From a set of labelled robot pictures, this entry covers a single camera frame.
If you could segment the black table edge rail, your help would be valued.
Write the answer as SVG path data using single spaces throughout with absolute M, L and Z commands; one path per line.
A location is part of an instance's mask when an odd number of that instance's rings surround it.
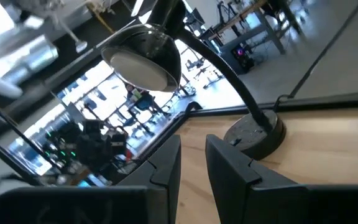
M 260 164 L 301 184 L 358 184 L 358 93 L 317 98 L 281 98 L 275 109 L 287 133 L 282 144 Z M 205 136 L 223 137 L 247 113 L 245 106 L 187 112 L 152 145 L 172 134 L 182 141 L 182 179 L 206 185 Z

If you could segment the black computer tower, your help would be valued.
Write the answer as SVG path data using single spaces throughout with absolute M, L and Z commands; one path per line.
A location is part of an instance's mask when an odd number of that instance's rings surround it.
M 221 48 L 221 57 L 238 74 L 248 73 L 255 66 L 253 51 L 248 44 L 225 45 Z

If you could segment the silver ceiling air duct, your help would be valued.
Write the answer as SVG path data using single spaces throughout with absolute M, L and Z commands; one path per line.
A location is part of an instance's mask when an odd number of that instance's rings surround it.
M 18 98 L 23 91 L 19 84 L 49 66 L 58 58 L 58 50 L 46 36 L 0 48 L 0 95 Z

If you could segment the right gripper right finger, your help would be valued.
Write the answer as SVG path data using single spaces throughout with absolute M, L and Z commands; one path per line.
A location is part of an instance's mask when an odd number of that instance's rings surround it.
M 358 185 L 299 184 L 213 134 L 205 153 L 221 224 L 358 224 Z

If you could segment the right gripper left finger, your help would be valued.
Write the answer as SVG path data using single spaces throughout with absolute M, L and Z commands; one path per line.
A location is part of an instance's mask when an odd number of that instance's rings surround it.
M 119 184 L 29 187 L 0 196 L 0 224 L 175 224 L 181 139 L 173 135 Z

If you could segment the black gooseneck desk lamp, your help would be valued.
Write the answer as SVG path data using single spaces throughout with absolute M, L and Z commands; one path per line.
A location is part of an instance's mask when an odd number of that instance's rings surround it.
M 101 50 L 103 60 L 119 78 L 148 91 L 173 92 L 181 80 L 179 39 L 211 62 L 243 100 L 248 113 L 226 132 L 224 140 L 245 155 L 261 160 L 284 140 L 286 128 L 272 110 L 261 110 L 235 71 L 206 44 L 185 29 L 182 0 L 157 0 L 145 24 L 124 28 Z

